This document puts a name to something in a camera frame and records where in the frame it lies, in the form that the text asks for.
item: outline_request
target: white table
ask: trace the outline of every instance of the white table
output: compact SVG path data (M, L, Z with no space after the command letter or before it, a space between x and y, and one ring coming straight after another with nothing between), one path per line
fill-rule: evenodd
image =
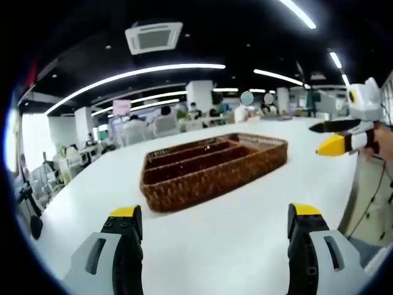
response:
M71 254L91 232L101 230L112 210L140 204L145 294L286 294L288 204L314 205L330 228L337 228L356 169L356 155L328 158L315 154L329 136L308 130L317 121L294 118L231 124L107 153L57 195L42 215L41 238L32 243L54 275L63 278ZM186 210L169 215L149 210L139 190L147 152L230 132L287 140L288 162L252 183Z

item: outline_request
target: black ceiling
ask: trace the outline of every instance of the black ceiling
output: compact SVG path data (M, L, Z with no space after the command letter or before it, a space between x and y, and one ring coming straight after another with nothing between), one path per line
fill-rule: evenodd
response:
M84 1L59 22L42 45L41 74L34 91L63 98L133 69L190 62L221 63L226 69L183 69L129 77L89 90L73 101L84 106L111 93L194 79L212 79L218 87L240 89L290 87L293 84L252 71L264 69L300 79L296 61L307 81L312 72L326 77L310 84L343 84L329 50L339 54L350 82L373 76L381 84L387 78L393 68L393 32L391 18L383 15L390 4L294 2L315 22L316 29L309 29L278 0ZM132 56L124 31L136 21L160 18L184 24L176 49ZM53 114L62 112L69 112L69 108L59 108Z

